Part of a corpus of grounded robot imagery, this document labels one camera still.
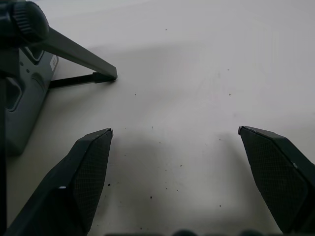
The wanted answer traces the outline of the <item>grey plastic device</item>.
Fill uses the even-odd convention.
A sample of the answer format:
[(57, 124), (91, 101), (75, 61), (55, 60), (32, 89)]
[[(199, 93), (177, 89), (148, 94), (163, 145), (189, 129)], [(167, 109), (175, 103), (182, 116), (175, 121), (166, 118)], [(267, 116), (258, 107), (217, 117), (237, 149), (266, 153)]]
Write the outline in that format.
[(42, 52), (33, 61), (29, 50), (19, 50), (17, 77), (6, 80), (6, 152), (8, 156), (23, 153), (41, 111), (59, 57)]

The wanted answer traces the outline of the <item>black round clamp knob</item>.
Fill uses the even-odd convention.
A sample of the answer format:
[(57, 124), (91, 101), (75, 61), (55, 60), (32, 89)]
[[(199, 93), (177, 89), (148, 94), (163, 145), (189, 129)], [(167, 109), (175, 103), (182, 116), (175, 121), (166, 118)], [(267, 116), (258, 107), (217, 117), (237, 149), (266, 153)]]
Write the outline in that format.
[(48, 38), (50, 27), (32, 1), (0, 0), (0, 48), (18, 48)]

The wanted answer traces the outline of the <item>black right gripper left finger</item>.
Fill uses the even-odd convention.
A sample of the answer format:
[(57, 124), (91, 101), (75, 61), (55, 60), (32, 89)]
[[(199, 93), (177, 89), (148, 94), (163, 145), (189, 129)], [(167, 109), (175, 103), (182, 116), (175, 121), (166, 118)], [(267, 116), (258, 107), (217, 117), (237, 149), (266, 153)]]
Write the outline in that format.
[(2, 236), (87, 236), (104, 187), (113, 131), (75, 142)]

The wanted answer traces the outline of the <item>black thin brace bar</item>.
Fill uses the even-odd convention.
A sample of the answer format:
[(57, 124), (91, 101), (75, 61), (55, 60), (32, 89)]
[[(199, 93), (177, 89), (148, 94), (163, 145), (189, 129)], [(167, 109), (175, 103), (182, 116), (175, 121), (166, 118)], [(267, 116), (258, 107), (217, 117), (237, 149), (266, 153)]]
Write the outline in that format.
[(94, 83), (94, 84), (106, 83), (106, 82), (112, 82), (114, 80), (116, 80), (116, 78), (109, 77), (98, 72), (93, 72), (92, 74), (88, 74), (88, 75), (53, 80), (50, 82), (49, 89), (57, 89), (57, 88), (90, 84), (90, 83)]

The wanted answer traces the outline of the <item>black upright easel post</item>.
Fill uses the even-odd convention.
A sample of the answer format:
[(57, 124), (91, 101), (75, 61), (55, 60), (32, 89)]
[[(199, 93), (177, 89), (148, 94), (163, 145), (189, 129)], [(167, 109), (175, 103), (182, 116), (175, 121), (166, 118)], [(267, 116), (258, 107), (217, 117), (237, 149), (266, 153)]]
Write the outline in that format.
[(6, 78), (18, 72), (19, 51), (0, 47), (0, 236), (7, 229)]

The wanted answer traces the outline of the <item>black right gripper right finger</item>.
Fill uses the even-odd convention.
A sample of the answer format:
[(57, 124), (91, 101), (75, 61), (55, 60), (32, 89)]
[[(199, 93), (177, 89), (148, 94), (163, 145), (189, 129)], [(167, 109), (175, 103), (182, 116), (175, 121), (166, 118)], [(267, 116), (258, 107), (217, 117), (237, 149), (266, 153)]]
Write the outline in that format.
[(315, 164), (289, 139), (240, 126), (255, 184), (284, 234), (315, 236)]

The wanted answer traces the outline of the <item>grey easel stand leg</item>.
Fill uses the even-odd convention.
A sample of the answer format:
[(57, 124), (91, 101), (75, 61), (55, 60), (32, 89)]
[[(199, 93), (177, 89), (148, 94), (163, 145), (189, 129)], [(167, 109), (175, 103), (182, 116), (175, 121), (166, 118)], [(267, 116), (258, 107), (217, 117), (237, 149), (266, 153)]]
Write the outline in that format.
[(115, 66), (52, 28), (49, 29), (47, 39), (41, 42), (39, 47), (58, 57), (93, 70), (96, 76), (101, 79), (113, 81), (118, 77)]

